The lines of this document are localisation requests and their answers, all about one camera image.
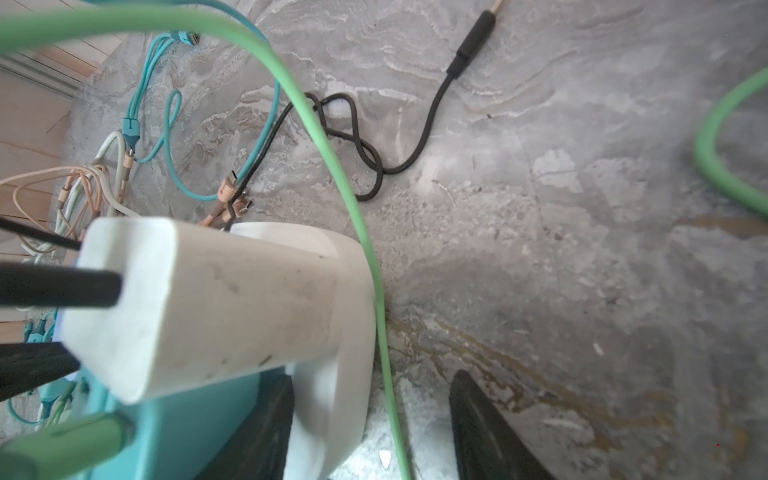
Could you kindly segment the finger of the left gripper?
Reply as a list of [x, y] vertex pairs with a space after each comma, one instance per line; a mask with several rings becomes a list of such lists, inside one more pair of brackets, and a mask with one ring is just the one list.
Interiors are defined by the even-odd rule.
[[122, 276], [112, 271], [1, 263], [2, 307], [107, 308], [121, 290]]
[[60, 342], [2, 344], [0, 400], [53, 382], [79, 367], [80, 362]]

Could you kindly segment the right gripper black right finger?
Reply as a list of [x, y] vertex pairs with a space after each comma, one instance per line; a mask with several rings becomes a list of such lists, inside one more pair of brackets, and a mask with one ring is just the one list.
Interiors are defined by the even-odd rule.
[[453, 377], [449, 405], [461, 479], [554, 479], [465, 370]]

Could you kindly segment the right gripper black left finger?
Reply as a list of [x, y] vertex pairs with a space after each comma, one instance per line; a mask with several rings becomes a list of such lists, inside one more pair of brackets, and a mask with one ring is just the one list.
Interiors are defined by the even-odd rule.
[[256, 406], [199, 479], [281, 479], [295, 408], [292, 378], [269, 375]]

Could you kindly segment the white charger plug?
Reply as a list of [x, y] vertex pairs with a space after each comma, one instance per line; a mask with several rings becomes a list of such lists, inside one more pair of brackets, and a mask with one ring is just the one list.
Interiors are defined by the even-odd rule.
[[114, 272], [109, 307], [70, 308], [64, 346], [125, 404], [315, 359], [329, 352], [340, 251], [304, 225], [231, 232], [167, 218], [102, 218], [79, 269]]

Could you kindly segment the white power strip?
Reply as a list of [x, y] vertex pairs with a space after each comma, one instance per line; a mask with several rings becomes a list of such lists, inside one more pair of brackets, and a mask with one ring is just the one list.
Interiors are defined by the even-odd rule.
[[238, 235], [313, 252], [338, 264], [329, 295], [335, 338], [324, 352], [286, 366], [295, 407], [285, 479], [327, 479], [365, 429], [375, 353], [375, 289], [362, 246], [329, 230], [288, 223], [236, 225]]

